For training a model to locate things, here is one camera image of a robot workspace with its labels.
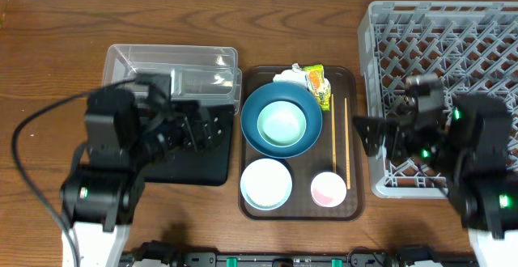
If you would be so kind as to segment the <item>large dark blue bowl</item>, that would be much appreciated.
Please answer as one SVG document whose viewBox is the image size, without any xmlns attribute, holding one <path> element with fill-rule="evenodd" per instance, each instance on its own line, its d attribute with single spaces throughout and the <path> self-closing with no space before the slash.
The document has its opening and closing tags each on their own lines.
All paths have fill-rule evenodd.
<svg viewBox="0 0 518 267">
<path fill-rule="evenodd" d="M 269 144 L 258 129 L 261 110 L 278 101 L 294 104 L 307 121 L 301 139 L 287 147 Z M 322 124 L 322 112 L 316 100 L 308 91 L 292 83 L 268 83 L 257 88 L 244 102 L 241 113 L 241 129 L 247 142 L 263 155 L 276 159 L 292 158 L 309 150 L 318 140 Z"/>
</svg>

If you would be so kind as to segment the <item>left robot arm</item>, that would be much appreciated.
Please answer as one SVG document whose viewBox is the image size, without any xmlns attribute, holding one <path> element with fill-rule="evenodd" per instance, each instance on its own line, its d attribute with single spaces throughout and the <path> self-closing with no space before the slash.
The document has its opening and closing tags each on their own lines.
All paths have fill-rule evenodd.
<svg viewBox="0 0 518 267">
<path fill-rule="evenodd" d="M 125 88 L 87 97 L 87 141 L 62 184 L 64 266 L 118 264 L 145 184 L 219 186 L 227 179 L 231 104 L 170 102 L 151 89 L 142 107 Z"/>
</svg>

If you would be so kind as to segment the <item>small mint green bowl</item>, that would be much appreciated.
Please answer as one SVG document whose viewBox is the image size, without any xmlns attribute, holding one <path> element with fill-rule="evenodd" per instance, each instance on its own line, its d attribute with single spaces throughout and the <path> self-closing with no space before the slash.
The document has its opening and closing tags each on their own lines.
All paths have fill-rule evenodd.
<svg viewBox="0 0 518 267">
<path fill-rule="evenodd" d="M 295 145 L 305 134 L 307 120 L 303 111 L 288 101 L 275 101 L 259 113 L 257 129 L 261 138 L 276 147 Z"/>
</svg>

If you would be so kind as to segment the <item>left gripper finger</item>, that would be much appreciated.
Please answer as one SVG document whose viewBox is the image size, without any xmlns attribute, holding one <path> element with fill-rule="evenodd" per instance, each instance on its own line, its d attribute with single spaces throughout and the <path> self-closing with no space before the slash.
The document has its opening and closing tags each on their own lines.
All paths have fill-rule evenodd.
<svg viewBox="0 0 518 267">
<path fill-rule="evenodd" d="M 204 134 L 195 121 L 195 117 L 185 117 L 181 124 L 184 133 L 183 149 L 192 152 L 203 152 L 218 147 L 223 140 L 223 127 L 220 123 L 220 134 Z"/>
<path fill-rule="evenodd" d="M 220 134 L 219 106 L 199 105 L 195 111 L 195 121 L 204 134 Z"/>
</svg>

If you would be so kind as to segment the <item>white pink paper cup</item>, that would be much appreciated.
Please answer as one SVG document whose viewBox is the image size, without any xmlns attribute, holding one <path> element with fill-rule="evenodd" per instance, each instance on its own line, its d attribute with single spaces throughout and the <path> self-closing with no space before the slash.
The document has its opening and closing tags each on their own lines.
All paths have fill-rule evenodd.
<svg viewBox="0 0 518 267">
<path fill-rule="evenodd" d="M 345 201 L 347 186 L 338 174 L 322 172 L 313 178 L 310 193 L 318 206 L 333 208 Z"/>
</svg>

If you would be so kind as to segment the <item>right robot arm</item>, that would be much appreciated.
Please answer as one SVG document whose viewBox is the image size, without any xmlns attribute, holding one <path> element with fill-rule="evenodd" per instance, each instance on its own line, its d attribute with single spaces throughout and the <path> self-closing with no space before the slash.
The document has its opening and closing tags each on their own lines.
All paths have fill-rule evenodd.
<svg viewBox="0 0 518 267">
<path fill-rule="evenodd" d="M 393 163 L 412 158 L 438 172 L 481 266 L 517 264 L 517 173 L 507 167 L 512 115 L 484 95 L 454 100 L 421 96 L 397 118 L 354 117 L 368 156 Z"/>
</svg>

